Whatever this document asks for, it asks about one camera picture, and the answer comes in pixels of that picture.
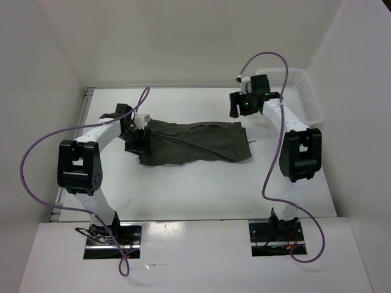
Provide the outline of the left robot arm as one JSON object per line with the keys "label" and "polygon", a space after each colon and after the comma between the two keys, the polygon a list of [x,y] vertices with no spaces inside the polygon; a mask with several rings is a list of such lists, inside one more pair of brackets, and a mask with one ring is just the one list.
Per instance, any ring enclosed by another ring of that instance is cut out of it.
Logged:
{"label": "left robot arm", "polygon": [[114,139],[125,142],[131,153],[150,154],[151,120],[127,104],[118,104],[115,112],[103,114],[97,126],[75,140],[63,140],[59,145],[57,183],[73,194],[90,211],[91,228],[87,235],[109,244],[117,243],[122,236],[117,212],[109,205],[101,188],[103,168],[101,152]]}

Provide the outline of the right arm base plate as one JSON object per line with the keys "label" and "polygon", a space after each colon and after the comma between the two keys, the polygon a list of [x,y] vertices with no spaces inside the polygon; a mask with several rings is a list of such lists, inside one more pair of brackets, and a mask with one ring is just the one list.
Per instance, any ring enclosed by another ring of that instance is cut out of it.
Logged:
{"label": "right arm base plate", "polygon": [[304,235],[300,221],[277,229],[269,220],[252,220],[248,223],[253,257],[285,256],[293,249],[294,255],[306,255]]}

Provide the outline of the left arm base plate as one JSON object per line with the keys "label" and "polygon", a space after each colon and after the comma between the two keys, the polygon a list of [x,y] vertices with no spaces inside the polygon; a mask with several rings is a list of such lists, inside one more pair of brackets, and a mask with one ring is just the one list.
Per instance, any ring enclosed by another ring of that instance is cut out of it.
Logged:
{"label": "left arm base plate", "polygon": [[[120,259],[122,257],[114,241],[104,228],[98,229],[95,225],[92,225],[88,230],[85,228],[76,228],[75,230],[86,237],[83,259]],[[114,231],[114,235],[127,259],[140,258],[141,223],[120,226]]]}

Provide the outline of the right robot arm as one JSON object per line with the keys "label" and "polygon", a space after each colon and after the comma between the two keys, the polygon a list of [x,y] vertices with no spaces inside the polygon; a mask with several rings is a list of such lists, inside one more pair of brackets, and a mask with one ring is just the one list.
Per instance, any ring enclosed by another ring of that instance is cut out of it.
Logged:
{"label": "right robot arm", "polygon": [[[276,153],[266,174],[261,195],[264,199],[281,204],[272,209],[268,233],[282,240],[294,233],[298,225],[299,194],[307,181],[321,168],[322,134],[309,128],[288,108],[282,92],[273,92],[267,75],[239,75],[240,90],[230,94],[230,117],[238,118],[261,113],[279,131]],[[275,166],[284,177],[285,190],[278,197],[266,194],[266,188]]]}

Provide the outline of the dark green shorts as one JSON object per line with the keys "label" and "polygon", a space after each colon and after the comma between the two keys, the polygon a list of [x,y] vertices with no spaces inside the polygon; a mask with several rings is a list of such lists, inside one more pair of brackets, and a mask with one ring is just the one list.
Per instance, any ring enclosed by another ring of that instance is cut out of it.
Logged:
{"label": "dark green shorts", "polygon": [[252,157],[246,129],[240,122],[190,124],[150,120],[152,159],[148,167],[194,161],[242,162]]}

